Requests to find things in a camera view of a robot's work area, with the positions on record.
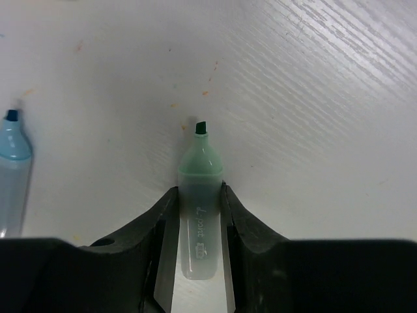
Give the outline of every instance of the orange stain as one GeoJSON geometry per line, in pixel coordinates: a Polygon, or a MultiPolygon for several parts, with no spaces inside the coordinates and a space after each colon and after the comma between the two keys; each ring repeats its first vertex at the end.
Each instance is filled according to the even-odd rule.
{"type": "Polygon", "coordinates": [[[76,46],[75,52],[80,52],[81,49],[83,48],[84,45],[84,40],[80,40],[78,45],[76,46]]]}

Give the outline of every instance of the wood grain texture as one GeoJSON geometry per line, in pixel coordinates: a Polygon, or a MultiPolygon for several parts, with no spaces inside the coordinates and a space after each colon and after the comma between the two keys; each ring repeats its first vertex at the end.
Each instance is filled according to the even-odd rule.
{"type": "MultiPolygon", "coordinates": [[[[417,239],[417,2],[2,5],[0,108],[21,98],[35,147],[25,235],[126,224],[205,119],[226,181],[286,237],[417,239]]],[[[174,312],[225,308],[221,280],[175,288],[174,312]]]]}

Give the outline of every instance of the hole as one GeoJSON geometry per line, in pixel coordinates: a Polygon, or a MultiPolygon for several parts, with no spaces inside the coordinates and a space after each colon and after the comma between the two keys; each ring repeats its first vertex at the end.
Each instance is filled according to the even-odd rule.
{"type": "Polygon", "coordinates": [[[111,239],[111,238],[103,238],[103,239],[97,240],[91,246],[109,246],[112,243],[115,243],[115,241],[113,239],[111,239]]]}

